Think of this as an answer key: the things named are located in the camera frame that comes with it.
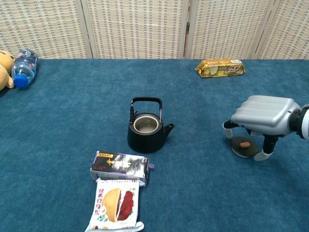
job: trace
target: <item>snack package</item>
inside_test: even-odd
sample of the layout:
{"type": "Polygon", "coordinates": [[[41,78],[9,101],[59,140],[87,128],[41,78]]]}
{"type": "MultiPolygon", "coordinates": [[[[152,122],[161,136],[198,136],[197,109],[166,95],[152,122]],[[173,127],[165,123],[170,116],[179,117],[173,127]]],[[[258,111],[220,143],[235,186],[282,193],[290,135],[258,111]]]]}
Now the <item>snack package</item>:
{"type": "Polygon", "coordinates": [[[137,232],[144,228],[136,222],[139,180],[97,179],[94,210],[85,232],[137,232]]]}
{"type": "Polygon", "coordinates": [[[195,70],[202,78],[235,76],[245,73],[243,63],[237,58],[204,59],[195,70]]]}
{"type": "Polygon", "coordinates": [[[130,179],[139,180],[140,186],[147,185],[149,163],[146,156],[97,151],[90,168],[94,180],[130,179]]]}

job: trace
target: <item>plastic water bottle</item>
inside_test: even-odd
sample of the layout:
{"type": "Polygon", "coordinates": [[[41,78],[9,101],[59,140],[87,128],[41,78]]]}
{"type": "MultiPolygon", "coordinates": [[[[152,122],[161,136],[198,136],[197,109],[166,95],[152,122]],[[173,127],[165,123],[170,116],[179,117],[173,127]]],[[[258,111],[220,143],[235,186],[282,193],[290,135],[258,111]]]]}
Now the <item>plastic water bottle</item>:
{"type": "Polygon", "coordinates": [[[18,52],[12,67],[14,85],[26,88],[34,79],[38,65],[38,55],[29,49],[18,52]]]}

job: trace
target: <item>room divider hinge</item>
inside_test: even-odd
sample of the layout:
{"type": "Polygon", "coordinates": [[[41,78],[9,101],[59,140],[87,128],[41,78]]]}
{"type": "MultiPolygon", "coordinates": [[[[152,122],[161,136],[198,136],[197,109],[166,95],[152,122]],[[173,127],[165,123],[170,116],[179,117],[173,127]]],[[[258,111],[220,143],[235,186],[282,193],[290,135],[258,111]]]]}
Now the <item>room divider hinge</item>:
{"type": "Polygon", "coordinates": [[[185,28],[185,33],[186,33],[186,34],[189,34],[189,30],[190,30],[190,23],[187,22],[187,26],[186,26],[186,28],[185,28]]]}

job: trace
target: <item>snack box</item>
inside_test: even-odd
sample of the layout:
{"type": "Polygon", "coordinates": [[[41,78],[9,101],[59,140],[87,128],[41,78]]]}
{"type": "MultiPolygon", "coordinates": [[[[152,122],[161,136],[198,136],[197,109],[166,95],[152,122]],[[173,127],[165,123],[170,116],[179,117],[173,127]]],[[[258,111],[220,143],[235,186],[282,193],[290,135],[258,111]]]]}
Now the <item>snack box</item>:
{"type": "Polygon", "coordinates": [[[145,187],[149,165],[145,156],[97,151],[90,174],[94,180],[140,180],[140,186],[145,187]]]}
{"type": "Polygon", "coordinates": [[[245,73],[245,68],[240,59],[204,59],[195,68],[202,78],[235,76],[245,73]]]}

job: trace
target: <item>blue bottle cap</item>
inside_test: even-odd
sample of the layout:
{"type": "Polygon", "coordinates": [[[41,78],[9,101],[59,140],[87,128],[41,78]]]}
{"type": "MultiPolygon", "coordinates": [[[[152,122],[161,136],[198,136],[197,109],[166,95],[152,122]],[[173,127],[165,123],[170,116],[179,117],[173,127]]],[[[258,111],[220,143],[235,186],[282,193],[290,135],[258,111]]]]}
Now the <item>blue bottle cap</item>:
{"type": "Polygon", "coordinates": [[[14,85],[19,88],[26,88],[28,85],[28,79],[24,75],[17,74],[14,77],[14,85]]]}

